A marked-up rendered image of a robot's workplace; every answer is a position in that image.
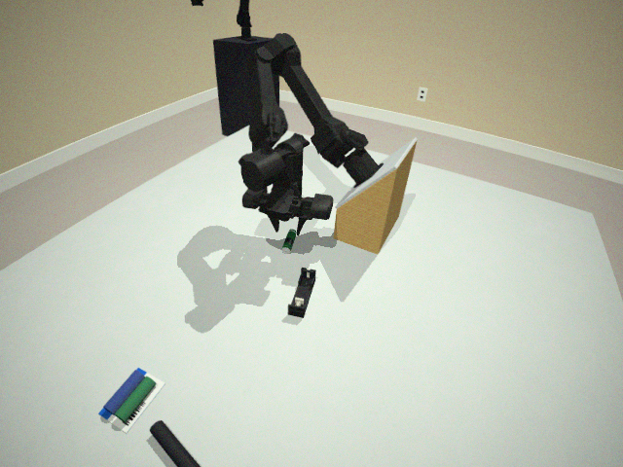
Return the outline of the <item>green cylindrical battery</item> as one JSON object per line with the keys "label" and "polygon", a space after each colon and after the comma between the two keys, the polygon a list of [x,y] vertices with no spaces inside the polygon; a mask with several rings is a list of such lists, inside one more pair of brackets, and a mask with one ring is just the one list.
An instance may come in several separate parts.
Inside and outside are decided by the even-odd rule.
{"label": "green cylindrical battery", "polygon": [[293,243],[294,243],[294,240],[295,240],[295,237],[296,237],[296,233],[297,232],[295,230],[293,230],[293,229],[289,230],[289,232],[287,234],[287,237],[286,237],[286,239],[285,239],[285,241],[283,243],[283,246],[282,246],[282,252],[284,254],[289,254],[290,253],[290,251],[292,249],[292,246],[293,246]]}

